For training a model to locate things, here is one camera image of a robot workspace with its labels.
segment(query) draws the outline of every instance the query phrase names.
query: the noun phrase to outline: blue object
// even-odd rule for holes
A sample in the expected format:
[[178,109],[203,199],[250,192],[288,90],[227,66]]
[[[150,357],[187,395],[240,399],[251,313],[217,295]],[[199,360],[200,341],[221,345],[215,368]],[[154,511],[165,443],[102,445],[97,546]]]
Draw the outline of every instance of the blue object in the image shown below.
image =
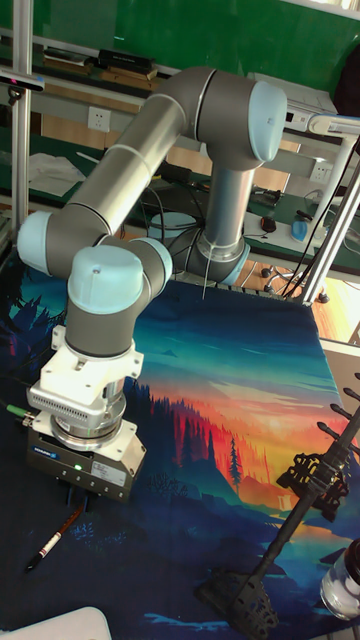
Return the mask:
[[72,302],[88,313],[123,311],[143,288],[141,260],[120,247],[86,247],[76,254],[68,282]]
[[255,157],[270,162],[278,152],[284,129],[287,98],[282,89],[257,82],[249,101],[249,138]]
[[229,273],[229,275],[225,278],[225,280],[220,282],[220,284],[226,284],[228,287],[231,287],[231,285],[234,284],[234,282],[239,277],[239,273],[240,273],[241,269],[243,268],[243,266],[244,266],[244,264],[245,264],[245,262],[247,260],[249,252],[250,252],[250,246],[245,243],[245,248],[244,248],[243,253],[240,256],[239,262],[233,268],[231,273]]
[[159,293],[161,293],[164,290],[168,280],[170,280],[170,277],[172,274],[172,270],[173,270],[172,257],[169,251],[167,250],[167,248],[163,244],[161,244],[161,242],[159,242],[158,240],[155,240],[154,238],[136,238],[136,241],[139,241],[139,240],[141,242],[147,242],[148,244],[150,244],[155,249],[155,251],[159,254],[162,260],[162,263],[164,265],[164,270],[165,270],[165,278],[164,278],[164,285],[161,291],[159,291]]
[[50,275],[46,261],[46,231],[51,215],[49,211],[32,213],[21,225],[17,238],[21,260],[46,275]]
[[294,240],[304,242],[308,233],[308,225],[305,220],[295,220],[291,225],[291,235]]

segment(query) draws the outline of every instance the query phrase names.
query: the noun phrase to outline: pen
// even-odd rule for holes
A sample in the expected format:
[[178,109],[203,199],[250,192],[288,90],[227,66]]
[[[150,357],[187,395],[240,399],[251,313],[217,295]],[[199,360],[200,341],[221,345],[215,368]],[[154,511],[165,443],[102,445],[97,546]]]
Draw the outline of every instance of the pen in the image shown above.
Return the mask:
[[74,520],[76,520],[76,518],[79,517],[79,515],[81,514],[81,512],[82,512],[82,510],[84,508],[84,504],[85,504],[84,502],[81,503],[80,507],[78,507],[76,509],[76,511],[74,511],[74,513],[66,520],[66,522],[64,522],[62,527],[60,527],[59,531],[57,531],[50,538],[50,540],[48,540],[48,542],[46,544],[44,544],[43,548],[40,549],[40,551],[36,554],[36,556],[34,556],[30,560],[30,562],[28,563],[28,565],[25,568],[25,573],[29,573],[29,571],[31,571],[32,569],[35,569],[35,567],[37,567],[37,565],[39,564],[40,560],[45,558],[45,556],[47,556],[49,551],[51,551],[51,549],[53,549],[53,547],[55,547],[55,545],[61,539],[63,533],[66,531],[66,529],[68,529],[70,527],[70,525],[74,522]]
[[100,160],[96,160],[96,158],[92,158],[91,156],[87,156],[86,153],[82,153],[81,151],[76,152],[77,156],[80,158],[85,158],[85,160],[91,160],[91,162],[95,162],[95,164],[99,164]]

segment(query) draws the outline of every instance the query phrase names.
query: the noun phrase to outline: desk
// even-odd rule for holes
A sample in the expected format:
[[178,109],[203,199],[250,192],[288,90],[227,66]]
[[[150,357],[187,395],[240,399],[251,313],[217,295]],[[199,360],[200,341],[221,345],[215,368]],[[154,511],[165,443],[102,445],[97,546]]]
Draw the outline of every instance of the desk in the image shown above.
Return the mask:
[[[12,258],[0,291],[2,372],[32,381],[65,285],[27,275]],[[295,502],[276,479],[296,453],[328,447],[317,420],[340,427],[311,310],[222,289],[207,290],[203,301],[201,287],[172,282],[140,316],[134,337],[145,360],[139,383],[126,385],[126,415],[148,453],[130,501],[98,499],[27,575],[28,560],[70,509],[63,487],[26,466],[26,435],[0,408],[0,628],[95,606],[113,640],[210,640],[214,633],[239,640],[193,590],[212,567],[254,568]],[[14,382],[2,381],[0,395],[24,406]],[[327,557],[358,535],[353,457],[349,472],[350,496],[335,522],[309,512],[264,580],[280,618],[270,640],[344,628],[319,605],[319,583]]]

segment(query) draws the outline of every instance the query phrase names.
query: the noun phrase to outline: wall outlet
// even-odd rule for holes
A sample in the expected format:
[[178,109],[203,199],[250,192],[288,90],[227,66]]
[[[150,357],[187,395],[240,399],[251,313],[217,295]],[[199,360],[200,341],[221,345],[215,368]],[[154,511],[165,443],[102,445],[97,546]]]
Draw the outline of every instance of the wall outlet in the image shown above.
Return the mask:
[[310,176],[310,182],[326,184],[329,181],[333,165],[325,160],[316,160]]
[[99,107],[89,107],[88,127],[96,131],[110,131],[111,111],[107,109],[99,109]]

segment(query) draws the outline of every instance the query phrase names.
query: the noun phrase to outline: forest landscape print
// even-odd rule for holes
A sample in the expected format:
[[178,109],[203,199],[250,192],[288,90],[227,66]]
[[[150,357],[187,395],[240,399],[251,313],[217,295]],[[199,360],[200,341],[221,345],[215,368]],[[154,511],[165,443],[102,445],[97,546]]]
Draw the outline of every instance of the forest landscape print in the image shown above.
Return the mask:
[[[29,346],[43,349],[65,299],[62,283],[29,272],[19,286],[21,308],[9,294],[1,324],[8,368],[29,358]],[[125,417],[147,448],[144,466],[127,506],[108,501],[110,522],[95,512],[91,530],[72,534],[78,553],[91,556],[94,570],[106,567],[113,583],[121,552],[122,580],[136,583],[136,598],[120,587],[120,604],[107,605],[114,638],[239,638],[194,588],[214,567],[251,573],[297,501],[277,479],[296,454],[328,448],[317,421],[338,432],[346,425],[329,407],[339,398],[311,311],[231,291],[208,289],[205,300],[201,293],[171,282],[138,319],[134,339],[145,358],[139,380],[126,381]],[[27,373],[36,375],[33,363]],[[346,473],[350,493],[335,521],[311,510],[264,580],[280,620],[270,638],[312,638],[343,626],[321,606],[319,584],[333,555],[358,535],[354,455]]]

